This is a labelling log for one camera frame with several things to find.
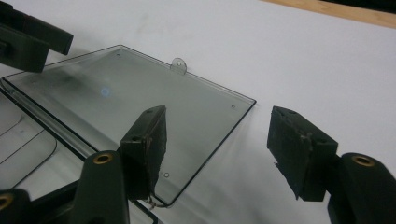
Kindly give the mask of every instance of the black clamp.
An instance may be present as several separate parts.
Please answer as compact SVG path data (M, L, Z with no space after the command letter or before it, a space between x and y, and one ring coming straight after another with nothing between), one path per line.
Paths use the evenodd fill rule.
M0 63L41 72L49 49L66 55L73 36L0 2Z

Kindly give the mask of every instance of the small hole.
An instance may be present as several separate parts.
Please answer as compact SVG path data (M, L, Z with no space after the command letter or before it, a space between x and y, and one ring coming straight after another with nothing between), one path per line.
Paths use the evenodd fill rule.
M354 157L352 157L352 160L362 166L374 166L375 165L375 163L372 160L370 160L369 158L363 157L363 156L354 156Z
M104 154L96 156L95 159L93 159L93 163L104 164L104 163L111 161L112 159L113 159L113 156L110 153L104 153Z
M108 156L101 156L98 158L98 161L107 161L108 160Z
M10 193L0 195L0 211L7 208L13 201L14 196Z

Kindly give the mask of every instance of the transparent plastic panel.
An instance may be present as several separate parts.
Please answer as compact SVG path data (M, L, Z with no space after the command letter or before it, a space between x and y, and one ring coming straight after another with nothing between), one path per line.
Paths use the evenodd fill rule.
M20 122L22 112L5 96L0 96L0 136Z
M148 108L165 105L167 150L156 198L172 203L255 101L118 46L5 77L96 150L116 150Z
M3 94L0 102L0 189L11 189L54 152L56 140Z

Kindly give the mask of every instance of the white table surface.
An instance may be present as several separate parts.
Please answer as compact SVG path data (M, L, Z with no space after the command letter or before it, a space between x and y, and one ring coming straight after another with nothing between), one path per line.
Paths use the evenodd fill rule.
M7 2L74 35L69 55L52 52L47 63L122 44L167 63L180 57L258 101L177 202L154 209L164 223L330 223L328 197L296 201L274 166L273 105L315 123L339 155L370 155L396 175L396 30L251 0ZM1 77L16 71L0 65ZM53 187L79 175L56 164L41 174ZM23 186L33 197L48 188Z

